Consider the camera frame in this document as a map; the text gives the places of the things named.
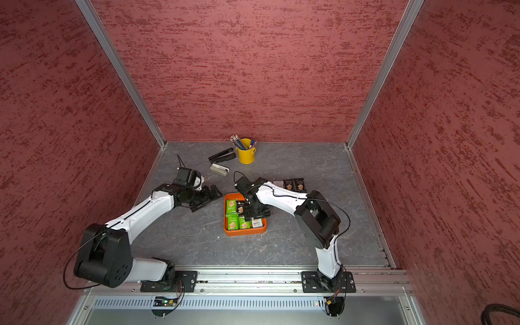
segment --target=black stapler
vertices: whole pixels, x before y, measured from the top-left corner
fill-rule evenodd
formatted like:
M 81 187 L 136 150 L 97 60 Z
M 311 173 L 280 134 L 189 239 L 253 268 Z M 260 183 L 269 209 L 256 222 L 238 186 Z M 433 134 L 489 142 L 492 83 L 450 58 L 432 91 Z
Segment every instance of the black stapler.
M 231 159 L 235 159 L 237 155 L 233 152 L 233 148 L 226 149 L 222 152 L 219 152 L 218 154 L 214 154 L 213 156 L 209 157 L 210 163 L 216 164 L 222 161 L 228 161 Z

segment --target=green snack box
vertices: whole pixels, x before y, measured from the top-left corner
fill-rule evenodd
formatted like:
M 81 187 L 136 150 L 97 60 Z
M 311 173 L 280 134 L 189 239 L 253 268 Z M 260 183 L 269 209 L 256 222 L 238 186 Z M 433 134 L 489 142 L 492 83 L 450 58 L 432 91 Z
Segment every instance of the green snack box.
M 245 217 L 238 217 L 238 224 L 240 226 L 240 229 L 251 228 L 251 221 L 245 221 Z
M 226 218 L 228 218 L 228 230 L 237 230 L 238 229 L 238 215 L 236 213 L 226 214 Z
M 227 200 L 226 201 L 226 215 L 228 213 L 235 214 L 237 212 L 237 201 Z

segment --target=wire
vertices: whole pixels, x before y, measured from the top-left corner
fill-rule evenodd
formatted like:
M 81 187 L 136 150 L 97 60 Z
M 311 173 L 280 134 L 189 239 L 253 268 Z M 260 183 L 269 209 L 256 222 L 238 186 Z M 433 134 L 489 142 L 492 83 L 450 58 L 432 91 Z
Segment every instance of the wire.
M 502 304 L 489 304 L 486 306 L 486 308 L 484 308 L 482 314 L 480 315 L 480 321 L 482 322 L 482 325 L 493 325 L 490 318 L 490 314 L 492 312 L 505 313 L 520 318 L 520 310 L 518 309 Z
M 183 300 L 184 300 L 184 296 L 186 295 L 186 291 L 183 290 L 183 282 L 180 280 L 180 294 L 179 294 L 179 296 L 180 296 L 183 292 L 184 292 L 184 294 L 183 294 L 182 298 L 180 299 L 180 301 L 179 301 L 179 299 L 177 298 L 177 304 L 176 304 L 175 307 L 172 309 L 172 311 L 174 311 L 174 310 L 177 309 L 177 307 L 180 305 L 180 303 L 183 302 Z
M 327 300 L 331 300 L 334 298 L 334 300 L 336 299 L 336 296 L 337 294 L 340 292 L 340 288 L 337 289 L 336 293 L 334 293 L 334 295 L 332 297 L 328 297 Z
M 272 190 L 272 196 L 274 196 L 274 197 L 276 197 L 276 198 L 286 198 L 286 197 L 287 197 L 287 198 L 301 199 L 301 198 L 294 197 L 294 196 L 291 196 L 291 195 L 276 195 L 276 194 L 275 194 L 275 188 L 272 187 L 272 186 L 266 185 L 266 184 L 260 184 L 260 185 L 252 186 L 252 187 L 248 190 L 248 192 L 251 191 L 252 189 L 254 189 L 255 187 L 260 187 L 260 186 L 267 186 L 267 187 L 271 188 L 271 190 Z M 351 221 L 351 219 L 350 219 L 350 216 L 348 215 L 348 213 L 347 213 L 345 210 L 343 210 L 341 207 L 339 207 L 339 206 L 338 206 L 337 204 L 335 204 L 335 203 L 332 203 L 332 202 L 327 201 L 327 200 L 322 200 L 322 199 L 315 199 L 315 198 L 308 198 L 308 199 L 310 199 L 310 200 L 314 200 L 314 201 L 326 202 L 326 203 L 328 203 L 328 204 L 332 204 L 332 205 L 334 205 L 336 208 L 340 209 L 341 212 L 343 212 L 343 213 L 347 216 L 347 219 L 348 219 L 348 226 L 347 226 L 347 229 L 343 230 L 343 231 L 342 231 L 342 232 L 341 232 L 341 233 L 336 237 L 336 239 L 334 240 L 334 244 L 336 244 L 337 239 L 338 239 L 341 235 L 343 235 L 344 233 L 346 233 L 346 232 L 350 229 L 350 225 L 352 224 L 352 221 Z
M 178 288 L 179 288 L 179 284 L 177 283 L 177 281 L 175 282 L 175 286 L 170 288 L 167 292 L 173 292 L 173 288 L 175 288 L 175 299 L 177 300 L 177 302 L 179 301 L 179 298 L 180 298 L 180 295 L 182 294 L 183 292 L 183 288 L 180 287 L 180 293 L 178 291 Z M 160 303 L 163 303 L 164 300 L 167 300 L 167 301 L 170 301 L 172 299 L 170 298 L 166 298 L 165 296 L 157 296 L 155 297 L 154 299 L 156 302 L 160 302 Z
M 236 175 L 236 173 L 242 174 L 242 176 L 244 176 L 247 180 L 249 180 L 249 178 L 248 178 L 247 176 L 245 176 L 243 172 L 235 171 L 235 172 L 233 173 L 233 183 L 235 183 L 235 184 L 237 183 L 237 181 L 236 181 L 236 179 L 235 179 L 235 175 Z
M 186 167 L 186 165 L 184 165 L 184 161 L 180 158 L 179 155 L 177 155 L 177 158 L 179 159 L 179 168 L 181 167 L 181 163 L 182 163 L 182 167 Z
M 107 229 L 112 229 L 112 230 L 114 230 L 112 227 L 115 226 L 115 225 L 112 225 L 112 226 L 110 226 L 110 227 L 107 227 L 104 231 L 102 231 L 102 232 L 100 232 L 100 233 L 98 233 L 98 234 L 92 236 L 92 238 L 90 238 L 89 240 L 87 240 L 83 245 L 80 246 L 80 248 L 78 248 L 78 249 L 74 252 L 74 254 L 72 254 L 72 255 L 70 256 L 69 260 L 65 263 L 65 267 L 63 268 L 63 284 L 65 284 L 65 287 L 67 287 L 67 289 L 70 289 L 70 290 L 82 290 L 82 289 L 89 289 L 89 288 L 97 287 L 98 285 L 100 285 L 100 284 L 95 284 L 95 285 L 90 285 L 90 286 L 88 286 L 88 287 L 80 287 L 80 288 L 74 288 L 74 287 L 71 287 L 71 286 L 69 286 L 69 285 L 67 284 L 67 281 L 66 281 L 66 279 L 65 279 L 65 272 L 67 271 L 67 266 L 69 265 L 70 261 L 74 258 L 74 256 L 75 256 L 75 255 L 76 255 L 76 254 L 77 254 L 77 253 L 78 253 L 78 252 L 79 252 L 83 247 L 85 247 L 85 245 L 87 245 L 88 243 L 90 243 L 91 241 L 93 241 L 97 236 L 106 234 L 106 233 L 107 233 L 107 232 L 106 232 Z
M 74 288 L 74 287 L 71 287 L 67 284 L 67 280 L 65 279 L 65 272 L 67 271 L 67 266 L 69 265 L 70 261 L 74 258 L 74 256 L 83 248 L 85 247 L 85 245 L 87 245 L 88 243 L 90 243 L 92 240 L 94 240 L 94 238 L 96 238 L 97 236 L 103 234 L 104 232 L 100 232 L 98 233 L 97 235 L 94 235 L 92 238 L 90 238 L 89 240 L 87 240 L 83 245 L 80 246 L 80 248 L 78 248 L 74 254 L 72 254 L 72 256 L 69 258 L 69 260 L 67 261 L 67 263 L 65 263 L 65 267 L 63 268 L 63 284 L 65 284 L 65 287 L 67 287 L 67 289 L 70 289 L 70 290 L 82 290 L 82 289 L 88 289 L 88 288 L 93 288 L 93 287 L 97 287 L 99 284 L 95 284 L 95 285 L 90 285 L 88 287 L 80 287 L 80 288 Z

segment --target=snack package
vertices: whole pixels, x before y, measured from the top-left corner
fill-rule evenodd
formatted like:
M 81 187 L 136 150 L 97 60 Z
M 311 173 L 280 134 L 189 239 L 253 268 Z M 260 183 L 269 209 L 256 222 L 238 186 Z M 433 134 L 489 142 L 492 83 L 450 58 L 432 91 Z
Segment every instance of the snack package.
M 262 219 L 251 219 L 251 226 L 253 228 L 260 228 L 260 227 L 263 227 L 263 223 L 262 223 Z
M 236 200 L 227 200 L 226 201 L 226 214 L 236 213 L 236 211 L 237 211 L 237 201 Z
M 237 201 L 237 210 L 236 212 L 238 213 L 238 216 L 239 217 L 244 217 L 245 216 L 245 209 L 246 209 L 246 205 L 248 205 L 247 202 L 245 201 Z
M 238 229 L 238 215 L 236 213 L 226 214 L 226 218 L 228 218 L 228 230 L 237 230 Z
M 294 191 L 298 193 L 307 193 L 307 189 L 303 183 L 303 178 L 293 178 L 293 182 L 295 186 Z
M 295 189 L 294 189 L 295 185 L 294 185 L 292 178 L 283 180 L 283 188 L 287 189 L 289 191 L 293 191 L 293 192 L 295 191 Z
M 245 217 L 238 217 L 238 225 L 240 226 L 240 229 L 251 228 L 251 222 L 245 221 Z

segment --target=red textured wall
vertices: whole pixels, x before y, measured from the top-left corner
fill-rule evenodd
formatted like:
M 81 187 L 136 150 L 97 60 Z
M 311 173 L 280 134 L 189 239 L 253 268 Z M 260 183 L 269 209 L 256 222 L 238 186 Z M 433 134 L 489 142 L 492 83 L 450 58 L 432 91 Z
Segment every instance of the red textured wall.
M 93 0 L 166 140 L 345 141 L 408 0 Z
M 518 15 L 519 2 L 425 1 L 355 143 L 430 324 L 520 308 Z
M 62 324 L 66 258 L 132 206 L 158 145 L 73 0 L 3 1 L 0 26 L 0 323 Z

